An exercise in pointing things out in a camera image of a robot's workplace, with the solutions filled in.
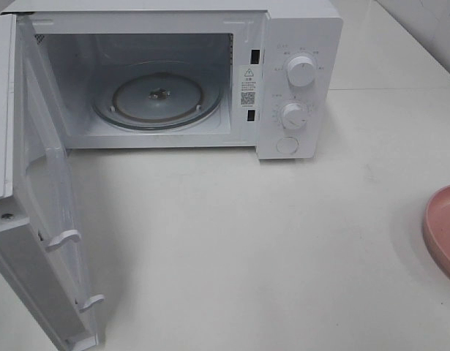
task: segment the white microwave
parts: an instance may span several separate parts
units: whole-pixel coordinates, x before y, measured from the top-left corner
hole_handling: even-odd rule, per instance
[[[311,157],[327,0],[17,0],[0,15],[0,271],[59,350],[98,343],[67,149]]]

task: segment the open door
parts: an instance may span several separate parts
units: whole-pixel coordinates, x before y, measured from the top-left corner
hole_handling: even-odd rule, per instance
[[[59,350],[97,344],[67,155],[31,24],[0,16],[0,272]]]

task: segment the white knob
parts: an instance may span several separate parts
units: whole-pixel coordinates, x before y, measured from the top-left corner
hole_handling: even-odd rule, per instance
[[[306,125],[309,112],[307,106],[290,102],[281,111],[282,124],[286,129],[300,129]]]
[[[307,86],[315,78],[315,62],[308,55],[301,54],[288,62],[286,72],[293,86]]]

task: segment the warning label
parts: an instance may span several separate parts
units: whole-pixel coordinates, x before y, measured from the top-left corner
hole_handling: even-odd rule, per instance
[[[239,67],[239,89],[242,107],[254,107],[257,103],[260,67],[244,65]]]

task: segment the pink bowl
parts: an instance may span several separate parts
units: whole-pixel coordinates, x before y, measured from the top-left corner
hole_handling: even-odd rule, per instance
[[[450,186],[436,192],[428,202],[423,232],[431,255],[450,274]]]

